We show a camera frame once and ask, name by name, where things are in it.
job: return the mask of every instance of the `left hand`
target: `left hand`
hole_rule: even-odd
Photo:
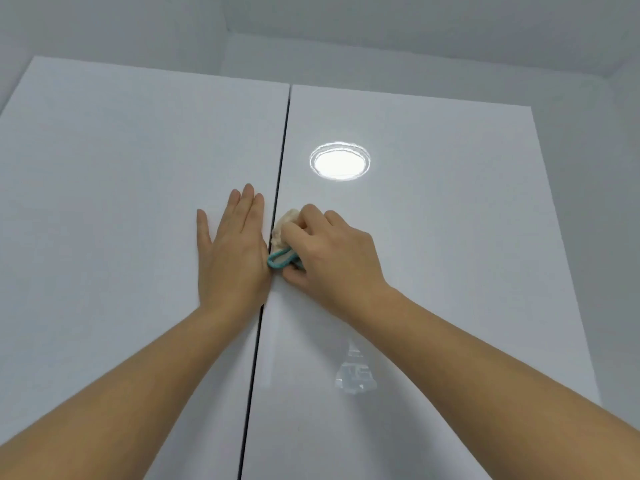
[[[263,216],[263,195],[254,196],[250,184],[242,195],[234,189],[212,242],[207,215],[198,209],[200,307],[228,316],[238,331],[264,304],[271,285]]]

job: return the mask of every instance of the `ceiling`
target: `ceiling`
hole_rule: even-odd
[[[225,0],[234,32],[608,76],[640,52],[640,0]]]

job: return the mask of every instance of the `white cabinet door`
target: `white cabinet door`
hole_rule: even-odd
[[[310,154],[334,141],[368,150],[368,172],[316,175]],[[276,215],[307,202],[370,232],[409,298],[599,402],[528,107],[294,86]],[[377,389],[336,387],[350,340]],[[283,478],[488,476],[393,364],[278,279],[243,480]]]
[[[0,118],[0,443],[197,305],[196,208],[276,192],[289,86],[36,58]],[[255,324],[148,475],[236,480]]]

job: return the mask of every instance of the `gray wall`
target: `gray wall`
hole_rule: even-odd
[[[30,60],[31,52],[26,47],[0,34],[0,112]]]
[[[640,428],[640,162],[604,79],[241,34],[221,74],[531,106],[602,400]]]
[[[0,0],[0,31],[37,55],[215,74],[221,0]]]
[[[629,142],[640,158],[640,54],[609,78]]]

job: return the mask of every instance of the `right forearm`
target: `right forearm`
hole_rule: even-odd
[[[352,325],[421,389],[493,478],[640,471],[636,430],[397,291]]]

